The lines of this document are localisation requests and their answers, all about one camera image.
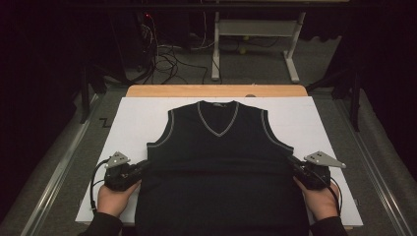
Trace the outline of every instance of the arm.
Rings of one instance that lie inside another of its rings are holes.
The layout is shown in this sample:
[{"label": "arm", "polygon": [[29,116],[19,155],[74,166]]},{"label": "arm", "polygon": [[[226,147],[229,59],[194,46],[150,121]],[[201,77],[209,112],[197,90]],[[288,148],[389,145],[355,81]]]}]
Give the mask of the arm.
[{"label": "arm", "polygon": [[[336,202],[328,189],[308,190],[294,177],[295,183],[304,194],[306,205],[313,213],[317,222],[311,230],[315,236],[347,236],[340,217],[337,215]],[[330,187],[338,194],[337,187],[331,183]]]},{"label": "arm", "polygon": [[140,184],[141,181],[125,192],[114,192],[104,185],[101,186],[98,191],[97,213],[89,228],[79,236],[117,236],[123,226],[119,216]]}]

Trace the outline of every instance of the gray trim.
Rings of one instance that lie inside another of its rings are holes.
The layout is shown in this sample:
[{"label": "gray trim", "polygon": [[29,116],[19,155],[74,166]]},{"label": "gray trim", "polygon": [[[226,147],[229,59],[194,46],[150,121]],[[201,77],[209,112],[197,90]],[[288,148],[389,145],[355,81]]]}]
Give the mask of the gray trim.
[{"label": "gray trim", "polygon": [[166,141],[168,141],[169,137],[171,137],[172,134],[172,130],[174,129],[174,110],[170,110],[170,114],[171,114],[171,129],[169,130],[168,136],[166,136],[165,140],[163,140],[160,144],[157,145],[148,145],[148,148],[158,148],[159,146],[163,145]]},{"label": "gray trim", "polygon": [[203,117],[202,110],[201,110],[201,108],[200,108],[200,102],[197,102],[197,109],[198,109],[198,111],[199,111],[200,118],[202,119],[203,124],[206,126],[206,128],[208,128],[208,130],[209,130],[210,132],[212,132],[214,135],[216,135],[216,136],[218,136],[218,137],[222,137],[224,134],[226,134],[226,132],[230,129],[230,127],[232,127],[232,125],[233,125],[233,123],[234,123],[234,121],[235,121],[235,119],[236,119],[236,116],[237,116],[237,111],[239,110],[239,102],[237,102],[237,101],[236,101],[235,113],[233,114],[233,118],[232,118],[232,120],[230,121],[230,124],[229,124],[229,125],[227,126],[227,128],[226,128],[223,132],[221,132],[220,134],[219,134],[219,133],[217,133],[216,131],[212,130],[212,129],[209,127],[208,123],[206,122],[205,118]]},{"label": "gray trim", "polygon": [[281,144],[281,143],[279,143],[279,142],[275,141],[275,140],[274,140],[274,139],[270,136],[270,134],[268,133],[268,130],[267,130],[267,125],[265,124],[265,115],[264,115],[264,113],[265,113],[265,110],[261,110],[261,121],[262,121],[262,126],[264,127],[264,131],[265,131],[265,134],[267,134],[268,139],[269,139],[269,140],[270,140],[273,144],[275,144],[275,145],[277,145],[277,146],[280,146],[280,147],[285,148],[285,149],[287,149],[287,150],[291,150],[291,151],[293,151],[293,149],[292,149],[292,148],[289,148],[289,147],[285,146],[284,144]]},{"label": "gray trim", "polygon": [[337,100],[335,102],[338,112],[343,117],[343,121],[346,123],[346,126],[349,127],[349,131],[354,138],[357,147],[360,149],[362,154],[362,161],[364,163],[366,172],[368,173],[370,180],[375,186],[375,189],[380,196],[381,202],[384,205],[384,208],[387,211],[387,214],[392,222],[392,225],[395,228],[395,231],[398,235],[412,236],[413,233],[411,228],[408,226],[407,221],[405,220],[404,215],[398,207],[397,200],[389,189],[386,181],[383,178],[378,166],[376,165],[374,158],[371,153],[368,151],[360,133],[355,132],[352,125],[350,124],[347,117],[349,117],[348,111],[343,104],[343,101]]},{"label": "gray trim", "polygon": [[59,190],[64,183],[65,177],[67,176],[68,171],[74,161],[74,152],[77,149],[80,141],[83,139],[84,134],[86,133],[87,128],[89,127],[90,117],[96,110],[98,104],[102,101],[101,97],[98,97],[96,94],[92,97],[90,102],[91,113],[87,118],[86,122],[81,125],[73,141],[69,145],[67,151],[62,156],[61,160],[58,163],[54,173],[52,174],[48,185],[43,191],[42,196],[39,199],[36,207],[34,208],[30,219],[28,220],[24,230],[21,235],[37,235],[39,230],[45,220],[46,216],[51,209],[56,196],[59,193]]}]

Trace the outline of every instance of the v-neck collar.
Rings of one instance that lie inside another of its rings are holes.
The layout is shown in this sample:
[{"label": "v-neck collar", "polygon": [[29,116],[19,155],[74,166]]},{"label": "v-neck collar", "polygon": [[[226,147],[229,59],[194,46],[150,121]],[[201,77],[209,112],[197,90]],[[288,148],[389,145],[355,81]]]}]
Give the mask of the v-neck collar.
[{"label": "v-neck collar", "polygon": [[199,111],[200,118],[202,119],[203,124],[206,126],[206,128],[207,128],[207,129],[208,129],[211,133],[213,133],[214,135],[216,135],[216,136],[218,136],[218,137],[221,137],[221,136],[223,136],[224,134],[226,134],[226,133],[227,133],[227,131],[230,129],[230,127],[232,127],[232,125],[233,125],[233,123],[234,123],[234,121],[235,121],[235,119],[236,119],[237,112],[238,112],[238,110],[239,110],[239,102],[237,102],[237,101],[231,101],[231,102],[228,102],[228,104],[233,104],[233,103],[235,104],[235,111],[234,111],[233,117],[232,117],[232,119],[230,120],[230,122],[229,122],[228,126],[227,126],[227,127],[223,130],[223,132],[221,132],[221,133],[216,132],[216,131],[215,131],[214,129],[212,129],[212,128],[209,126],[209,124],[207,123],[207,121],[206,121],[205,117],[203,116],[202,107],[201,107],[201,102],[206,102],[206,101],[199,101],[199,102],[197,102],[197,109],[198,109],[198,111]]}]

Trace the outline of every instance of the metal bracket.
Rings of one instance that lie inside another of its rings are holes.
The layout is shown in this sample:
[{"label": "metal bracket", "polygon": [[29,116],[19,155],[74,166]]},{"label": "metal bracket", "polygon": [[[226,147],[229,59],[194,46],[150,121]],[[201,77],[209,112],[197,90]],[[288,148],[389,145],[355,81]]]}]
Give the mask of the metal bracket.
[{"label": "metal bracket", "polygon": [[113,168],[118,165],[124,164],[129,162],[130,159],[126,155],[122,154],[120,151],[116,151],[112,156],[110,156],[110,159],[108,159],[107,164],[105,164],[105,168]]},{"label": "metal bracket", "polygon": [[333,157],[327,155],[322,151],[317,151],[312,154],[304,156],[304,159],[316,165],[333,166],[339,168],[346,168],[346,165]]}]

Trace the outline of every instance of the armhole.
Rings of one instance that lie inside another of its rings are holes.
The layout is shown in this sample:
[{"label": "armhole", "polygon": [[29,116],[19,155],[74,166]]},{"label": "armhole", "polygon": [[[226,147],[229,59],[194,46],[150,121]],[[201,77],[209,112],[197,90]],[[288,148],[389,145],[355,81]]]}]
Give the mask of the armhole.
[{"label": "armhole", "polygon": [[266,110],[261,110],[261,120],[262,120],[262,125],[264,127],[265,134],[267,135],[268,139],[273,144],[280,146],[287,151],[291,151],[291,154],[292,154],[292,152],[294,151],[294,147],[288,146],[285,143],[281,142],[279,139],[277,139],[272,129],[270,128],[269,120],[268,120],[268,112]]},{"label": "armhole", "polygon": [[147,143],[148,148],[157,148],[163,145],[171,137],[172,130],[174,129],[174,110],[168,112],[168,123],[166,124],[165,130],[162,136],[155,143]]}]

